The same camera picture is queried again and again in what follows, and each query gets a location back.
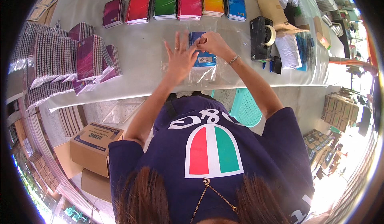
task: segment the woman's right hand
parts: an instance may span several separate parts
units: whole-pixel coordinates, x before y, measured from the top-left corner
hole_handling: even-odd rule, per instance
[[[210,31],[201,35],[200,43],[197,46],[202,52],[209,52],[230,62],[236,53],[227,45],[219,33]]]

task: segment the woman's left hand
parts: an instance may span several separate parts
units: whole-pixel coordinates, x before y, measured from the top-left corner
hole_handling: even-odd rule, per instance
[[[180,41],[180,32],[175,34],[175,51],[173,52],[170,48],[168,42],[164,41],[168,53],[168,71],[164,80],[169,82],[172,86],[177,86],[182,80],[184,80],[189,71],[193,67],[198,52],[194,53],[197,44],[199,44],[200,38],[198,38],[195,43],[187,49],[188,43],[188,31],[185,30],[183,38]]]

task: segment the tape roll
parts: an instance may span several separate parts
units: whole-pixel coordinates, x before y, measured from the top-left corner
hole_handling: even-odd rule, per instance
[[[271,46],[275,43],[276,40],[276,30],[273,28],[273,26],[270,25],[265,25],[266,28],[271,30],[271,38],[269,39],[268,42],[265,43],[266,46]]]

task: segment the gold necklace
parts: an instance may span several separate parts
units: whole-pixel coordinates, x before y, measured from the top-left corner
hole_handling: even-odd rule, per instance
[[[234,212],[236,212],[236,214],[238,214],[238,213],[237,213],[237,207],[235,207],[234,205],[230,204],[229,201],[227,201],[226,198],[224,198],[220,193],[218,193],[213,187],[211,187],[211,186],[209,185],[209,182],[210,182],[210,179],[209,179],[209,178],[204,177],[204,178],[203,178],[203,182],[204,182],[204,185],[205,185],[205,189],[204,189],[204,191],[203,191],[203,194],[202,194],[201,197],[200,197],[199,202],[197,203],[195,212],[193,213],[191,222],[190,222],[189,224],[192,224],[192,221],[193,221],[193,219],[195,218],[197,209],[199,208],[201,199],[203,199],[203,196],[204,196],[205,191],[207,190],[207,188],[211,188],[214,192],[216,192],[216,194],[218,194],[223,200],[225,200],[225,202],[228,203],[228,205],[232,208],[232,210],[233,210]]]

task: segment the green notebook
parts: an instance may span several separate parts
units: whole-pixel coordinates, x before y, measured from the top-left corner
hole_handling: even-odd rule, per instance
[[[155,0],[153,16],[175,16],[176,17],[176,0]]]

